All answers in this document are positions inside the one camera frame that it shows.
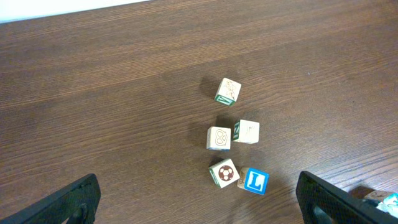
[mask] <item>wooden block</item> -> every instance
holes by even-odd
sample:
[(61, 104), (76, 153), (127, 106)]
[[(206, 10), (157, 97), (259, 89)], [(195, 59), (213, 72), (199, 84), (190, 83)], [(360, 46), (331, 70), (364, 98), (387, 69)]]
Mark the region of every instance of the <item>wooden block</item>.
[(261, 170), (243, 167), (238, 180), (238, 187), (250, 192), (264, 195), (266, 193), (269, 175)]
[(207, 130), (207, 149), (225, 151), (231, 148), (231, 128), (210, 127)]
[(238, 99), (242, 85), (228, 78), (223, 78), (215, 97), (217, 102), (232, 106)]
[(236, 180), (239, 180), (239, 174), (231, 159), (225, 159), (211, 167), (210, 174), (220, 188), (223, 188)]
[(247, 144), (259, 142), (260, 123), (240, 120), (235, 124), (233, 140)]

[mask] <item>cube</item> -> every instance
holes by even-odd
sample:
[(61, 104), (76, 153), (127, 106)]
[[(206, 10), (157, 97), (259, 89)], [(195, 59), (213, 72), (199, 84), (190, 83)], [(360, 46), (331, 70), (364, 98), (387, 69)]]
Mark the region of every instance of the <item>cube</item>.
[(239, 180), (239, 174), (231, 159), (225, 159), (211, 167), (210, 174), (220, 188), (223, 188), (236, 180)]
[(233, 140), (247, 144), (259, 142), (260, 123), (240, 120), (234, 126)]
[(264, 195), (266, 193), (268, 177), (269, 175), (261, 170), (243, 167), (238, 187), (259, 195)]
[(234, 82), (228, 78), (223, 78), (215, 97), (217, 102), (232, 106), (236, 99), (238, 99), (239, 91), (241, 91), (241, 84)]
[(231, 148), (231, 128), (210, 127), (207, 130), (207, 149), (225, 151)]

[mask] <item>blue block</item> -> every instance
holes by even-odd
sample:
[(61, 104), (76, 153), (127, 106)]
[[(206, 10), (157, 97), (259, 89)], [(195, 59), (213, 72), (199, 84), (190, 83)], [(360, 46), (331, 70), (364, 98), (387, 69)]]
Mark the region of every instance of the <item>blue block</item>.
[(244, 189), (250, 192), (264, 195), (268, 184), (269, 175), (261, 170), (249, 168), (244, 182)]

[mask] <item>wooden table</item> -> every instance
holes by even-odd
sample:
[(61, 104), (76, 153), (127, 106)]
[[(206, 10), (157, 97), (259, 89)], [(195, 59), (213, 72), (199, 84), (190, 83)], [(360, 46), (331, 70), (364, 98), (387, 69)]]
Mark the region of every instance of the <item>wooden table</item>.
[[(0, 26), (0, 218), (88, 173), (96, 223), (302, 223), (300, 171), (398, 192), (396, 1), (164, 0)], [(228, 77), (237, 103), (214, 101)], [(205, 149), (210, 126), (257, 144)], [(269, 173), (261, 197), (208, 172)]]

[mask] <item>soccer ball picture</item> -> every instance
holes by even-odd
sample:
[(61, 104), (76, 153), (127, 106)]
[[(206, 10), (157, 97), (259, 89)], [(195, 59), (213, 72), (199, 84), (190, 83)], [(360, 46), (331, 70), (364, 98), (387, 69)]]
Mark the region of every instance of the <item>soccer ball picture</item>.
[(218, 171), (218, 176), (223, 181), (229, 181), (234, 177), (234, 170), (230, 166), (222, 166)]

